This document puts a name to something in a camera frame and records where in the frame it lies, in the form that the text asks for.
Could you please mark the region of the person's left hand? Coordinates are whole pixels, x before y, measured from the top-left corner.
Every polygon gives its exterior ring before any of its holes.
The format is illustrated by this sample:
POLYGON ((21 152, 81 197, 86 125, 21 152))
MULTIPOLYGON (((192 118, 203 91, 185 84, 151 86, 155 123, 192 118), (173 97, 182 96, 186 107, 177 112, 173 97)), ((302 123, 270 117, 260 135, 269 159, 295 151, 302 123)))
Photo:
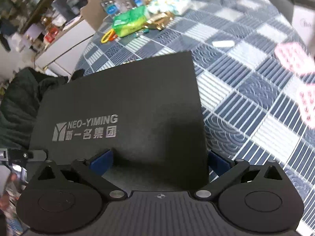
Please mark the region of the person's left hand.
POLYGON ((11 183, 12 181, 16 181, 17 179, 17 175, 15 173, 11 173, 4 183, 4 189, 1 194, 1 211, 6 211, 10 205, 10 198, 5 188, 9 183, 11 183))

